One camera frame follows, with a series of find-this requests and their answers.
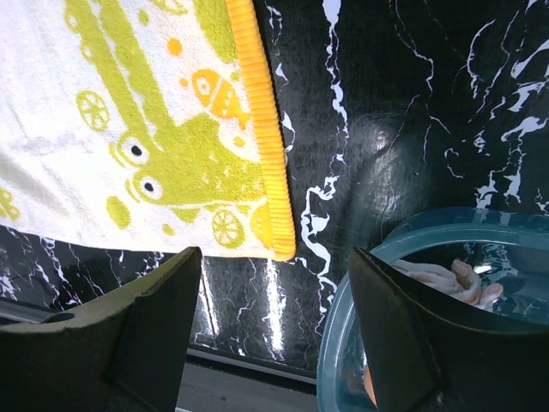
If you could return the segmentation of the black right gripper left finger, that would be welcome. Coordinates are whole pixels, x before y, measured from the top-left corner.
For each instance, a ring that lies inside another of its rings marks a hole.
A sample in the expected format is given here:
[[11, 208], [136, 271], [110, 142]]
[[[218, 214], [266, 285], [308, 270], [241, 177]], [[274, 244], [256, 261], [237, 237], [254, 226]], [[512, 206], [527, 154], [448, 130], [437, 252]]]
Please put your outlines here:
[[1, 327], [3, 411], [173, 411], [201, 279], [190, 247], [64, 312]]

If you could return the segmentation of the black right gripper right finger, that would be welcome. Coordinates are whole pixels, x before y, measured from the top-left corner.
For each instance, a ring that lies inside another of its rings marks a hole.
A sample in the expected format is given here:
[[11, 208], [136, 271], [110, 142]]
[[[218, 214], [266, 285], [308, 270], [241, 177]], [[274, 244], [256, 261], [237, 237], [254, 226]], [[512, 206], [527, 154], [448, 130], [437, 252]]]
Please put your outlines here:
[[546, 411], [548, 329], [480, 310], [353, 248], [348, 274], [380, 411]]

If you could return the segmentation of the orange polka dot towel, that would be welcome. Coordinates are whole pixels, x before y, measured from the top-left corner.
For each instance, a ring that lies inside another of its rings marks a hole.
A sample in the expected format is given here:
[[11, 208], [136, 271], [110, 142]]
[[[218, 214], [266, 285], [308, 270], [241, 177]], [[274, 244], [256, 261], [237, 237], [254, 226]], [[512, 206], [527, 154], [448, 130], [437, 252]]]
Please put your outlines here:
[[444, 350], [435, 345], [414, 289], [440, 312], [449, 303], [487, 311], [503, 292], [499, 284], [483, 290], [470, 265], [455, 260], [450, 269], [398, 259], [392, 264], [362, 257], [351, 269], [353, 299], [365, 347], [364, 385], [381, 411], [410, 411], [444, 386]]

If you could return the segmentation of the yellow patterned towel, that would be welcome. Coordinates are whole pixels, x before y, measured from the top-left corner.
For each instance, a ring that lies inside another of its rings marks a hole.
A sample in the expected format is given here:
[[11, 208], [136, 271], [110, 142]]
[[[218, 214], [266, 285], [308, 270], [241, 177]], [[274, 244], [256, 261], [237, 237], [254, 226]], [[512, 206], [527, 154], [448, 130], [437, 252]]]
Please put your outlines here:
[[74, 245], [291, 259], [250, 1], [4, 1], [1, 223]]

